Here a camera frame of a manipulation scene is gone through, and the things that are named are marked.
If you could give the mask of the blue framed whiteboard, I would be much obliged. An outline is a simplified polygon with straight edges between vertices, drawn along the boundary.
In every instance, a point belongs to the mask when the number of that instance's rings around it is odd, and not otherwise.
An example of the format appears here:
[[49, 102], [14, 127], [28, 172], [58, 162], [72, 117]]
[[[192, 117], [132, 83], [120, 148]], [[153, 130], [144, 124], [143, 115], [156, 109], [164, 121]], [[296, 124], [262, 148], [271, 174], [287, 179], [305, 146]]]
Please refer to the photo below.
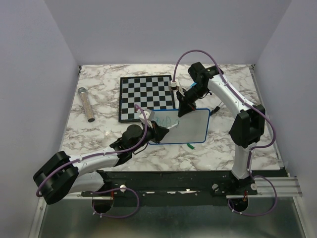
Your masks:
[[170, 129], [170, 132], [160, 142], [161, 144], [194, 144], [203, 143], [206, 140], [210, 110], [200, 108], [182, 117], [178, 117], [178, 110], [154, 110], [154, 121], [162, 127], [169, 127], [178, 123], [178, 127]]

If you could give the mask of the green marker cap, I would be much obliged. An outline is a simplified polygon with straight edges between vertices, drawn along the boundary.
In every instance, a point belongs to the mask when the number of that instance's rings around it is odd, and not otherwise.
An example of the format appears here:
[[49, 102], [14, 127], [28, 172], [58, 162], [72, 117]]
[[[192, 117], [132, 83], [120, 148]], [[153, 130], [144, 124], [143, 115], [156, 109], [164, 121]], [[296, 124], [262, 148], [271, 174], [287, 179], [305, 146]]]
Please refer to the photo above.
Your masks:
[[193, 145], [189, 144], [189, 143], [187, 143], [187, 146], [188, 146], [190, 149], [192, 149], [192, 150], [195, 149], [195, 147], [194, 147]]

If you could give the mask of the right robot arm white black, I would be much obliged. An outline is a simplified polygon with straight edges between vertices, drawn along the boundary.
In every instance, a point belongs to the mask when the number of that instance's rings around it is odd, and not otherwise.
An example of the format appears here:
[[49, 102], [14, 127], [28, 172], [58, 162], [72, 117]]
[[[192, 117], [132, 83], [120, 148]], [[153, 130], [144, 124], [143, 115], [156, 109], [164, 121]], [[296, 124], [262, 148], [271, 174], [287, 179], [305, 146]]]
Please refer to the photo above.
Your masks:
[[233, 194], [239, 194], [246, 188], [243, 179], [250, 175], [252, 156], [249, 152], [264, 133], [265, 108], [257, 105], [252, 109], [251, 101], [243, 97], [216, 66], [205, 68], [197, 62], [190, 66], [188, 73], [194, 81], [190, 89], [183, 89], [176, 79], [170, 82], [170, 87], [176, 90], [179, 101], [178, 117], [195, 111], [196, 101], [207, 93], [218, 96], [229, 109], [234, 118], [229, 134], [235, 144], [234, 164], [231, 170], [235, 178], [228, 181], [228, 189]]

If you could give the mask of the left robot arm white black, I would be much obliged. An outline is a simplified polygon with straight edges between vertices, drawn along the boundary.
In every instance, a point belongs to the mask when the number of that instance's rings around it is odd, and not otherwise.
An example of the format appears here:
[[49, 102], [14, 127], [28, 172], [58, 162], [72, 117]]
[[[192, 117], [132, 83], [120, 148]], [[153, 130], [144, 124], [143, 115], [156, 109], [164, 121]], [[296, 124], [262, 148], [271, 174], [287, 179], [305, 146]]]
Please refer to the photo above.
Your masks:
[[170, 129], [155, 121], [142, 126], [132, 124], [120, 138], [100, 151], [84, 155], [59, 151], [33, 175], [38, 187], [36, 196], [43, 197], [48, 205], [57, 203], [71, 192], [81, 176], [124, 164], [136, 150], [150, 141], [160, 143], [169, 132]]

